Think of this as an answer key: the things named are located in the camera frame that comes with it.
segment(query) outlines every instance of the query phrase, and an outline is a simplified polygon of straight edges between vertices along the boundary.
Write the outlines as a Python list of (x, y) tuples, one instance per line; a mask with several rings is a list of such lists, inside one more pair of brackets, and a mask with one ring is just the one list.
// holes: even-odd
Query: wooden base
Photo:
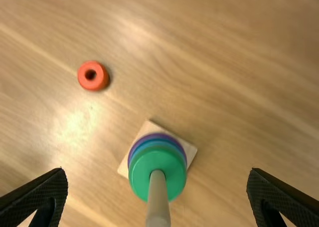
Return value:
[[(164, 129), (163, 127), (153, 123), (152, 121), (146, 121), (143, 124), (143, 126), (141, 127), (140, 131), (138, 132), (135, 140), (132, 142), (132, 145), (142, 136), (149, 134), (149, 133), (153, 133), (153, 132), (162, 132), (162, 133), (170, 134), (171, 136), (173, 136), (174, 138), (176, 138), (180, 142), (180, 144), (183, 146), (185, 153), (186, 153), (186, 156), (187, 156), (187, 169), (188, 169), (190, 164), (192, 163), (196, 153), (197, 153), (197, 148), (195, 146), (193, 146), (192, 144), (188, 143), (187, 141), (183, 140), (182, 138), (180, 138), (180, 137), (174, 135), (173, 133), (169, 132), (168, 130)], [(118, 168), (118, 173), (127, 179), (129, 178), (128, 156), (129, 156), (129, 152), (130, 152), (132, 145), (128, 149), (128, 152), (124, 156), (124, 158), (123, 158), (123, 160)]]

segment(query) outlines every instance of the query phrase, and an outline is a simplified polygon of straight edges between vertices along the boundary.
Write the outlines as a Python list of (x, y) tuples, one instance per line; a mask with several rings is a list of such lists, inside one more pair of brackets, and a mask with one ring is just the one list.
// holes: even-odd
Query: wooden table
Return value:
[(116, 170), (152, 119), (198, 147), (173, 227), (256, 226), (252, 167), (319, 199), (318, 51), (319, 0), (0, 0), (0, 195), (61, 166), (62, 227), (143, 226)]

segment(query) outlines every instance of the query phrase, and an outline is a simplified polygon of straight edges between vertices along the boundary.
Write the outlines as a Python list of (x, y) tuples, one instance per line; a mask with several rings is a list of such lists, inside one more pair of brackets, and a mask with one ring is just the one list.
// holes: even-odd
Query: orange ring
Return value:
[(78, 69), (78, 81), (84, 89), (99, 91), (109, 84), (110, 78), (105, 67), (100, 63), (87, 61)]

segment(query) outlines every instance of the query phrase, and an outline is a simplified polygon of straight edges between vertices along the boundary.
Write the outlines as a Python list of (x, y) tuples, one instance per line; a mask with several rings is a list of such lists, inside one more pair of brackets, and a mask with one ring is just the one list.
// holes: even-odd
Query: ring hole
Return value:
[(94, 80), (96, 77), (96, 71), (95, 70), (88, 70), (87, 72), (85, 72), (85, 78), (88, 80)]

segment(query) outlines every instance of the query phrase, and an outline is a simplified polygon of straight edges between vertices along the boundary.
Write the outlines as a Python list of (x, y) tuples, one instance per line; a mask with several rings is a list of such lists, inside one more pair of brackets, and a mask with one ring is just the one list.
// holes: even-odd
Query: purple ring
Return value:
[(148, 135), (145, 135), (143, 137), (141, 137), (140, 139), (138, 139), (132, 146), (132, 148), (130, 149), (129, 152), (129, 156), (128, 156), (128, 167), (130, 166), (130, 160), (131, 157), (134, 153), (134, 151), (137, 149), (137, 147), (142, 144), (143, 142), (149, 141), (149, 140), (154, 140), (154, 139), (164, 139), (164, 140), (168, 140), (172, 143), (174, 143), (176, 145), (176, 147), (181, 151), (181, 153), (183, 154), (183, 156), (185, 157), (186, 160), (186, 164), (187, 164), (187, 156), (185, 153), (185, 150), (183, 148), (183, 146), (172, 136), (165, 134), (165, 133), (151, 133)]

